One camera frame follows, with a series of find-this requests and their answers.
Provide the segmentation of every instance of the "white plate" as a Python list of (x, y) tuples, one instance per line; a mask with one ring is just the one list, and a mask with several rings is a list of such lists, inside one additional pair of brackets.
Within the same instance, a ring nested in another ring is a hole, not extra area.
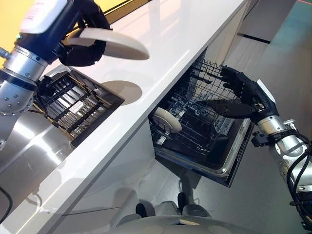
[(90, 46), (95, 40), (106, 41), (104, 55), (122, 59), (149, 59), (146, 47), (138, 40), (121, 33), (102, 28), (84, 28), (72, 32), (66, 43)]
[(158, 107), (153, 115), (155, 123), (166, 132), (178, 133), (182, 130), (179, 120), (168, 111)]

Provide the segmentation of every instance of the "cabinet door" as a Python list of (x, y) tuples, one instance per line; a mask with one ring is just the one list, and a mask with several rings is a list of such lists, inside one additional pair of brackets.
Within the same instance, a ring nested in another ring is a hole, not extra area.
[(222, 31), (216, 36), (216, 38), (208, 46), (205, 60), (216, 62), (221, 65), (230, 49), (232, 41), (236, 36), (238, 29), (244, 18), (249, 1), (239, 9), (239, 11), (231, 18), (229, 23), (222, 29)]

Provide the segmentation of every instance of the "wire rack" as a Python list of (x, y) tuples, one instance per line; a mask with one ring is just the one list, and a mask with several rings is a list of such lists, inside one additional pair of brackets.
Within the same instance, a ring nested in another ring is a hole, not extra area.
[(235, 101), (235, 94), (223, 87), (220, 78), (222, 66), (198, 60), (182, 76), (160, 106), (175, 116), (182, 131), (164, 131), (159, 123), (151, 121), (154, 144), (176, 140), (192, 150), (208, 153), (219, 134), (226, 135), (233, 120), (218, 115), (210, 106), (210, 100)]
[(74, 77), (74, 73), (57, 78), (50, 89), (54, 91), (51, 96), (35, 96), (35, 105), (70, 138), (74, 146), (81, 143), (123, 102), (122, 98), (100, 84)]

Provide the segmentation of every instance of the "metal cylinder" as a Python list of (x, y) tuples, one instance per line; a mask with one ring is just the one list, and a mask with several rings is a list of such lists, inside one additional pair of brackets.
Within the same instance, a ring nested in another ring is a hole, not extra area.
[(14, 47), (11, 57), (3, 64), (6, 69), (33, 81), (40, 78), (47, 65), (46, 61), (19, 46)]
[(270, 116), (257, 123), (260, 130), (268, 135), (287, 130), (284, 122), (278, 116)]
[[(257, 125), (267, 135), (276, 134), (288, 129), (278, 116), (266, 117), (259, 121)], [(277, 145), (282, 154), (288, 157), (298, 157), (303, 153), (303, 147), (296, 136), (287, 136), (277, 142)]]

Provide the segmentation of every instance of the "white label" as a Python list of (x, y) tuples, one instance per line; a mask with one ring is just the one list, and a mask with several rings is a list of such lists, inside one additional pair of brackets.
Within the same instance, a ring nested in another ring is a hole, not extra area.
[(78, 111), (80, 111), (84, 107), (84, 103), (82, 101), (78, 101), (75, 105), (73, 105), (71, 108), (69, 108), (70, 112), (77, 114)]
[(270, 91), (264, 85), (264, 83), (260, 79), (257, 81), (257, 83), (260, 86), (260, 88), (266, 93), (266, 95), (269, 97), (269, 99), (271, 99), (271, 101), (275, 103), (275, 99), (274, 99), (273, 95), (270, 93)]
[(36, 0), (21, 23), (22, 33), (45, 32), (59, 16), (67, 0)]

